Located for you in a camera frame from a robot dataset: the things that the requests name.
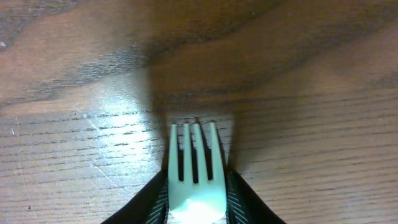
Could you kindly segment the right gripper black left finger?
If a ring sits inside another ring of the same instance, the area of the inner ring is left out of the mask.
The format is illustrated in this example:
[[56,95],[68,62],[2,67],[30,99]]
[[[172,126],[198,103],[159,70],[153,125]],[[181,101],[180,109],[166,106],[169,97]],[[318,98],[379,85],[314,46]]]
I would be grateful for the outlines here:
[[102,224],[167,223],[168,196],[167,171],[161,170],[122,209]]

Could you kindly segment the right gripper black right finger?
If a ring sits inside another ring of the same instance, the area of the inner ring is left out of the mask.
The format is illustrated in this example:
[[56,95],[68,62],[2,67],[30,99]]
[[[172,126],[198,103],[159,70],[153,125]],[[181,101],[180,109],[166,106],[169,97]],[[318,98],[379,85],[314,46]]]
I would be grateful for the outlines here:
[[227,224],[286,224],[235,171],[226,174]]

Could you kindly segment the mint green plastic fork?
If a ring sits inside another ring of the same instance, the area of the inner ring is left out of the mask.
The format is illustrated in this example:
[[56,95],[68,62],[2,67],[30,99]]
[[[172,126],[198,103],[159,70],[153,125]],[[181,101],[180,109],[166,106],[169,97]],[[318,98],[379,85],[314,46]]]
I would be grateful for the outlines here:
[[169,209],[172,216],[182,223],[214,223],[224,217],[227,208],[223,160],[216,125],[210,123],[212,179],[208,178],[200,125],[195,123],[193,127],[197,143],[197,183],[193,181],[190,124],[184,124],[183,180],[178,178],[177,126],[171,125],[168,163]]

